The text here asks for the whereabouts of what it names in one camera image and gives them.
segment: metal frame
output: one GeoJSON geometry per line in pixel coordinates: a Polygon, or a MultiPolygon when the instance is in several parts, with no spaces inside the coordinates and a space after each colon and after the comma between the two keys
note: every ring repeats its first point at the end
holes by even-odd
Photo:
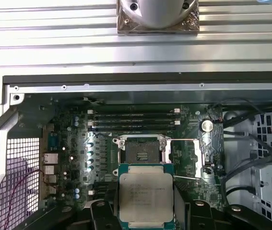
{"type": "Polygon", "coordinates": [[[272,71],[272,6],[254,0],[199,4],[198,36],[118,36],[116,0],[1,3],[0,67],[53,66],[70,73],[272,71]]]}

